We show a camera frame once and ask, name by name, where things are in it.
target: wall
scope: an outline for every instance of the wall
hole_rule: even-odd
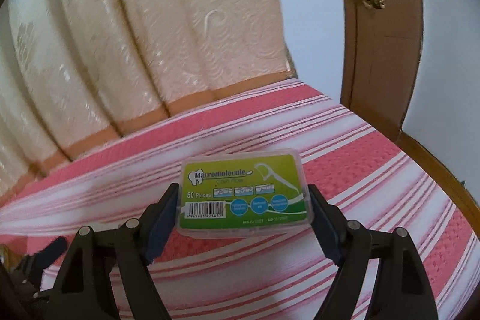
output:
[[[343,0],[280,0],[285,41],[298,77],[340,102],[345,45]]]
[[[480,0],[423,0],[423,48],[403,124],[480,202]]]

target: pink striped fabric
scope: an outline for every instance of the pink striped fabric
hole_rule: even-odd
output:
[[[35,252],[80,226],[138,217],[179,179],[189,156],[295,148],[307,180],[366,227],[406,227],[424,261],[440,319],[453,319],[480,280],[480,243],[462,213],[408,156],[349,110],[291,79],[183,113],[29,185],[0,210],[0,242]],[[371,261],[354,313],[363,319]],[[52,286],[60,262],[48,269]],[[174,232],[150,272],[174,319],[312,319],[333,281],[311,229],[246,239]],[[118,308],[131,319],[118,270]]]

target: brass door knob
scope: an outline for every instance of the brass door knob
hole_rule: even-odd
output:
[[[362,2],[367,9],[382,10],[385,8],[385,0],[362,0]]]

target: door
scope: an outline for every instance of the door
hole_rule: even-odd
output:
[[[395,141],[419,65],[422,0],[345,2],[342,103]]]

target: plastic case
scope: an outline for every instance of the plastic case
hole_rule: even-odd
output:
[[[285,233],[313,220],[295,150],[198,156],[181,168],[177,230],[193,238]]]

